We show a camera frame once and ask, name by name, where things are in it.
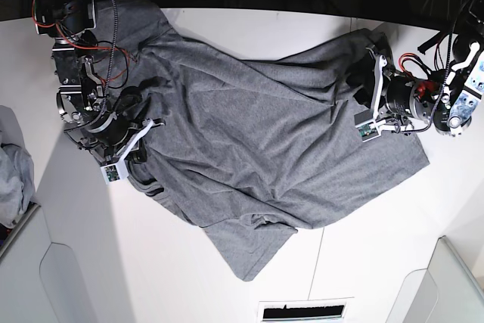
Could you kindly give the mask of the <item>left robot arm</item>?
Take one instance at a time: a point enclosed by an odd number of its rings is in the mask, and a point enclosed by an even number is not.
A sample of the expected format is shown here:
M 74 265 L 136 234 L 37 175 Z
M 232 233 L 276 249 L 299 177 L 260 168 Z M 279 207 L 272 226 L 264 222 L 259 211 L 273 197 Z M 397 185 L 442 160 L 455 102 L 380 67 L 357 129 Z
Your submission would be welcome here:
M 393 59 L 385 40 L 354 66 L 354 116 L 362 141 L 384 132 L 410 135 L 435 127 L 460 135 L 483 101 L 483 0 L 466 0 L 451 26 Z

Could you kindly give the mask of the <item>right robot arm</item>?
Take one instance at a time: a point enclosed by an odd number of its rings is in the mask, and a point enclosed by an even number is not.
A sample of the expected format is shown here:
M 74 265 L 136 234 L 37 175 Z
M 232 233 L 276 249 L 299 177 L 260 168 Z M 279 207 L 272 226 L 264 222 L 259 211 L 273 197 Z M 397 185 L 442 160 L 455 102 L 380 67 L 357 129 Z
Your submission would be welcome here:
M 142 131 L 162 125 L 131 119 L 128 112 L 141 101 L 136 87 L 114 85 L 114 57 L 125 65 L 131 56 L 116 41 L 97 40 L 95 0 L 33 0 L 31 17 L 39 35 L 54 40 L 51 58 L 60 87 L 56 102 L 64 134 L 102 166 L 143 163 L 147 151 Z

